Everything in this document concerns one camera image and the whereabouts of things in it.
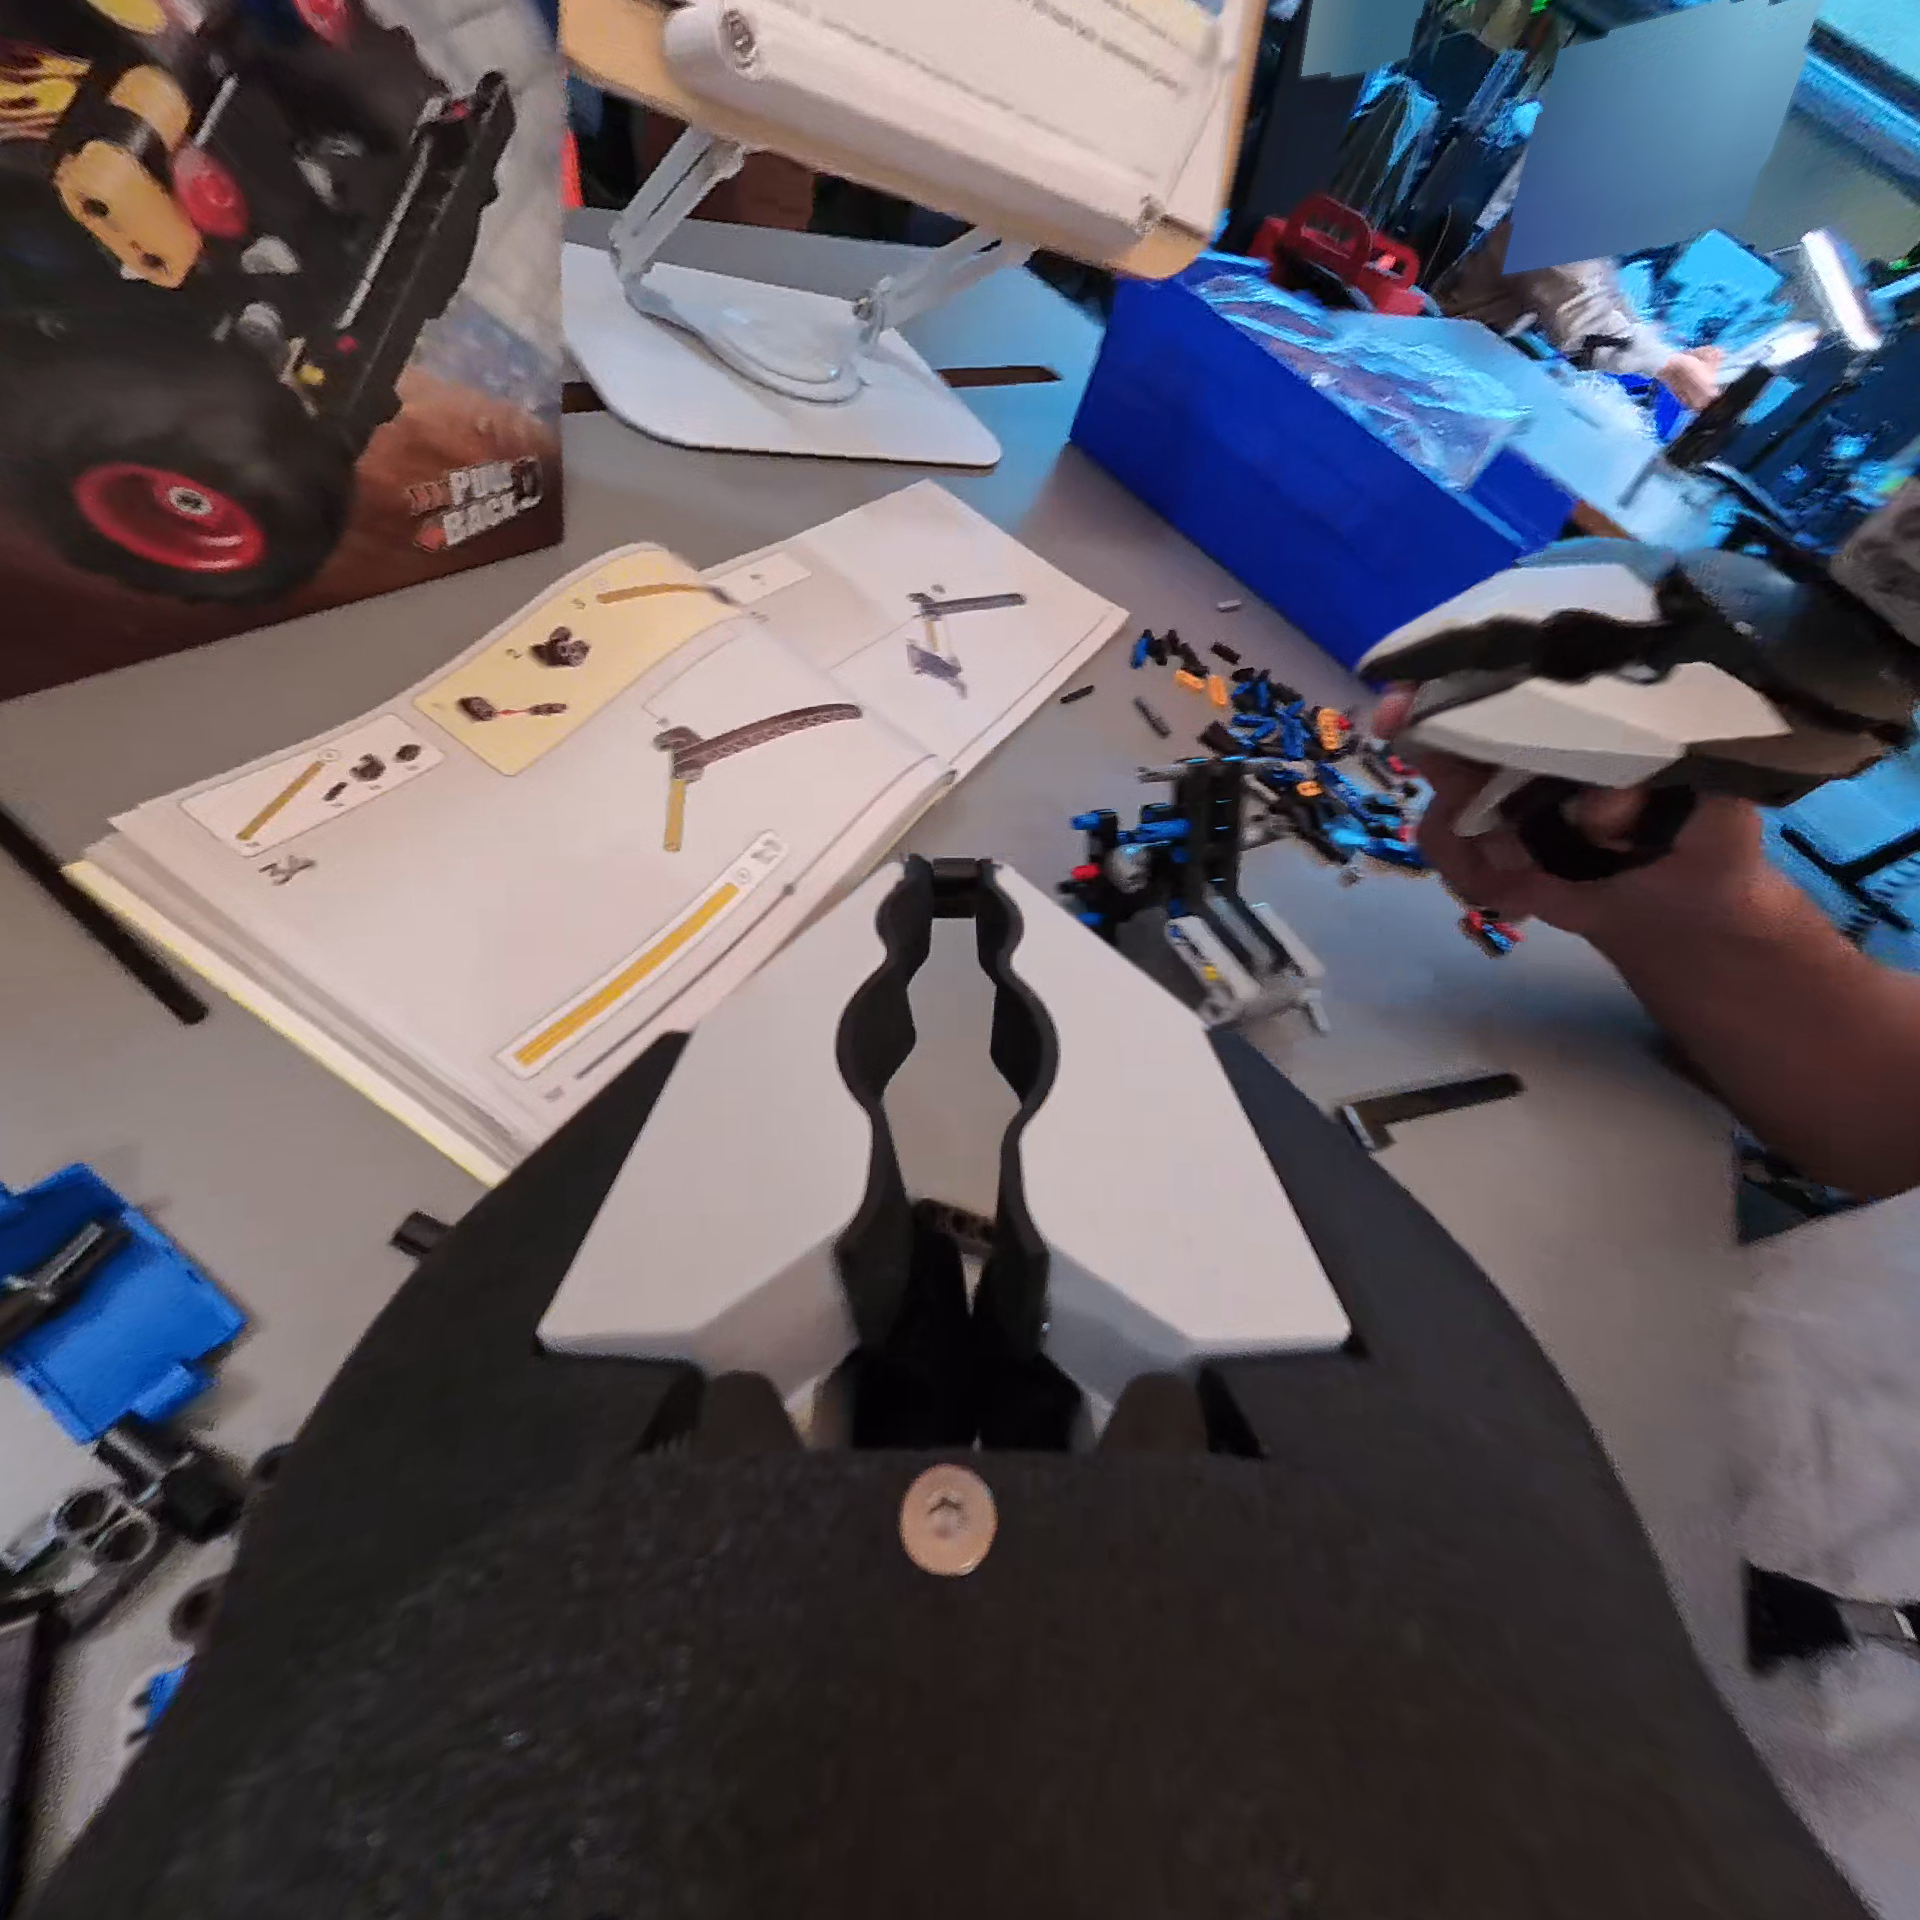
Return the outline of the partly built lego chassis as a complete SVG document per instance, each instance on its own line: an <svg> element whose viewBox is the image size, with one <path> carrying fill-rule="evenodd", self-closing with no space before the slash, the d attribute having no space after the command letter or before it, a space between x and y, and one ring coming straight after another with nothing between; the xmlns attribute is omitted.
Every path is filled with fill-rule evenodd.
<svg viewBox="0 0 1920 1920"><path fill-rule="evenodd" d="M1070 830L1083 851L1056 897L1109 949L1143 916L1157 919L1162 983L1218 1032L1300 1016L1331 1029L1327 964L1264 901L1241 892L1244 854L1281 837L1269 756L1184 757L1139 768L1166 798L1124 822L1081 809Z"/></svg>

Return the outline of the lego set cardboard box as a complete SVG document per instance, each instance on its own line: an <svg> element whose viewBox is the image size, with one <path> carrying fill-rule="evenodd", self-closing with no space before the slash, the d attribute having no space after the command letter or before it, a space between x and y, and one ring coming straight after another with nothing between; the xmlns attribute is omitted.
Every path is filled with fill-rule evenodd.
<svg viewBox="0 0 1920 1920"><path fill-rule="evenodd" d="M3 698L565 538L555 4L3 5Z"/></svg>

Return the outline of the lego instruction booklet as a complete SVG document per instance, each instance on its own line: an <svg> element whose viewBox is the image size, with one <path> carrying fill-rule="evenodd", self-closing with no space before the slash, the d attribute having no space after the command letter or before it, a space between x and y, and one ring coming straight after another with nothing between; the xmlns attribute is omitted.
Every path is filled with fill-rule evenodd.
<svg viewBox="0 0 1920 1920"><path fill-rule="evenodd" d="M717 570L633 542L67 878L494 1189L1124 621L931 482Z"/></svg>

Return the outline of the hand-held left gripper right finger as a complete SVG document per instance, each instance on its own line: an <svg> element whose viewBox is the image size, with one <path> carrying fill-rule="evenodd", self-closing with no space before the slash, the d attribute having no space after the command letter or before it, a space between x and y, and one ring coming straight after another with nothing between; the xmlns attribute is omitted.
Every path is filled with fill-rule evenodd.
<svg viewBox="0 0 1920 1920"><path fill-rule="evenodd" d="M1350 1317L1214 1032L1013 866L959 866L983 987L959 1197L983 1442L1075 1442L1143 1379L1331 1357Z"/></svg>

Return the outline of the person's white shirt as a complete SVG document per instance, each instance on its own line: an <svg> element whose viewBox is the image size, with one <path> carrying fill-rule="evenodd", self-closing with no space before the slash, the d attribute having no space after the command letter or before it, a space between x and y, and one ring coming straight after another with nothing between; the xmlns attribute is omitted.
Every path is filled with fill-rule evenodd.
<svg viewBox="0 0 1920 1920"><path fill-rule="evenodd" d="M1879 1918L1917 1916L1917 1197L1749 1251L1734 1487L1757 1741Z"/></svg>

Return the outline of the black lego beam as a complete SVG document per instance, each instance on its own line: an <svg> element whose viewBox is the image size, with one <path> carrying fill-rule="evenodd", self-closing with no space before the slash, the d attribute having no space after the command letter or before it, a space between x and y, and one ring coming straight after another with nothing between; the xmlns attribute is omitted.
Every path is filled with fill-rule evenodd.
<svg viewBox="0 0 1920 1920"><path fill-rule="evenodd" d="M1394 1145L1398 1133L1414 1123L1484 1110L1523 1093L1526 1081L1511 1071L1447 1076L1358 1095L1341 1104L1335 1118L1361 1153L1380 1155Z"/></svg>

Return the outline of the pile of black lego pieces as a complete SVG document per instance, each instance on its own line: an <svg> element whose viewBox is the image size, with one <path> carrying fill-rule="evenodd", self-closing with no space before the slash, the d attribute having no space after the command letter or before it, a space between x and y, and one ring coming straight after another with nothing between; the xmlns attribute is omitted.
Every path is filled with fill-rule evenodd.
<svg viewBox="0 0 1920 1920"><path fill-rule="evenodd" d="M110 1480L81 1487L3 1549L3 1622L35 1619L70 1646L122 1615L157 1575L235 1543L276 1487L291 1442L239 1466L193 1438L115 1428Z"/></svg>

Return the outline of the blue plastic bin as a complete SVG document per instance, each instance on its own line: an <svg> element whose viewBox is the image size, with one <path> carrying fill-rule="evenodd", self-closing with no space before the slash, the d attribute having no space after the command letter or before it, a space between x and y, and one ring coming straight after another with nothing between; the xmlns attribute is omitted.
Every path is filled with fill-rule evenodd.
<svg viewBox="0 0 1920 1920"><path fill-rule="evenodd" d="M1195 276L1123 282L1070 445L1327 657L1554 542L1574 497L1496 448L1458 489L1401 452Z"/></svg>

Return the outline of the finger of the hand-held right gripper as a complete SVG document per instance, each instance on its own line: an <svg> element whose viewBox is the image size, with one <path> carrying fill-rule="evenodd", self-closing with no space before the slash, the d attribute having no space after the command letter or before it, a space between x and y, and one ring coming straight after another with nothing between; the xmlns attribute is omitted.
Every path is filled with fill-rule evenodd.
<svg viewBox="0 0 1920 1920"><path fill-rule="evenodd" d="M1666 542L1554 542L1392 629L1356 677L1379 693L1572 687L1606 674L1658 681L1676 664L1658 602L1673 564Z"/></svg>
<svg viewBox="0 0 1920 1920"><path fill-rule="evenodd" d="M1425 685L1392 732L1402 751L1488 768L1458 820L1463 837L1492 830L1500 809L1538 781L1628 791L1681 765L1696 747L1790 735L1791 723L1770 701L1712 664L1681 664L1662 681L1458 674Z"/></svg>

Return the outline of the clear plastic bag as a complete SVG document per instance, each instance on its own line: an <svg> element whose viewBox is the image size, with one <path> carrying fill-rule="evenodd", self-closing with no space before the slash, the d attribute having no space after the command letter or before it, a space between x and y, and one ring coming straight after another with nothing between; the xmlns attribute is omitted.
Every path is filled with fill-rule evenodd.
<svg viewBox="0 0 1920 1920"><path fill-rule="evenodd" d="M1247 267L1205 265L1195 297L1433 482L1469 493L1531 410L1448 348L1356 327Z"/></svg>

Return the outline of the blue lego panel piece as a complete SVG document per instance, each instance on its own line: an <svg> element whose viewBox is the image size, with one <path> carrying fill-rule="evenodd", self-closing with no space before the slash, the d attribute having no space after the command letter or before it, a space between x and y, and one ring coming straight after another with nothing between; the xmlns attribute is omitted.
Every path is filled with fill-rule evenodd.
<svg viewBox="0 0 1920 1920"><path fill-rule="evenodd" d="M23 1289L51 1304L3 1311L3 1372L81 1446L175 1420L247 1327L157 1223L81 1163L3 1191L3 1295Z"/></svg>

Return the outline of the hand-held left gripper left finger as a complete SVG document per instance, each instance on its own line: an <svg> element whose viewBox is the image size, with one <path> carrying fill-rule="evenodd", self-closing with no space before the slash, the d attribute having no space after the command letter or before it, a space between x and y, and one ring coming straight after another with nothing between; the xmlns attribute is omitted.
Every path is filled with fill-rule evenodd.
<svg viewBox="0 0 1920 1920"><path fill-rule="evenodd" d="M856 1425L846 1370L968 1375L968 1257L906 1199L885 1093L914 1048L938 919L883 863L690 1035L540 1318L545 1357L672 1361Z"/></svg>

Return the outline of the person's right forearm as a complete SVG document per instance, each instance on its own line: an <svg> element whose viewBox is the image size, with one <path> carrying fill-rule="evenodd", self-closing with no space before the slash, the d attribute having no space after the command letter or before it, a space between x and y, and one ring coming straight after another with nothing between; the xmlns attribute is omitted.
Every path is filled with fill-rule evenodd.
<svg viewBox="0 0 1920 1920"><path fill-rule="evenodd" d="M1766 854L1579 888L1572 928L1802 1174L1861 1199L1917 1189L1917 975L1849 945Z"/></svg>

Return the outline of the person's right hand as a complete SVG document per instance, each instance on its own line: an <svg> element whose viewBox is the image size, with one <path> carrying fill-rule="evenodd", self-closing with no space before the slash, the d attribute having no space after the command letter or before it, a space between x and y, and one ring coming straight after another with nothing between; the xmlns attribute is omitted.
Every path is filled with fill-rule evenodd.
<svg viewBox="0 0 1920 1920"><path fill-rule="evenodd" d="M1795 901L1770 866L1761 817L1738 798L1707 795L1663 862L1613 881L1549 878L1510 826L1466 833L1492 771L1405 745L1414 685L1388 685L1376 708L1376 732L1428 781L1420 843L1436 875L1470 908L1510 920L1538 920L1587 939L1603 954L1658 935L1706 935L1761 924Z"/></svg>

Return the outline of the pile of small lego pins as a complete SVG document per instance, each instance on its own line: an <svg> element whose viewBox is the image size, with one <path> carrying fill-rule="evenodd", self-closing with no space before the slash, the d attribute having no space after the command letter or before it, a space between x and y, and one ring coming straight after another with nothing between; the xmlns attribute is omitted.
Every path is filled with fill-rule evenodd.
<svg viewBox="0 0 1920 1920"><path fill-rule="evenodd" d="M1219 641L1192 649L1177 629L1143 629L1128 660L1132 671L1166 667L1207 704L1195 750L1249 765L1256 828L1304 845L1345 881L1358 862L1431 873L1416 848L1428 784L1345 708L1315 704Z"/></svg>

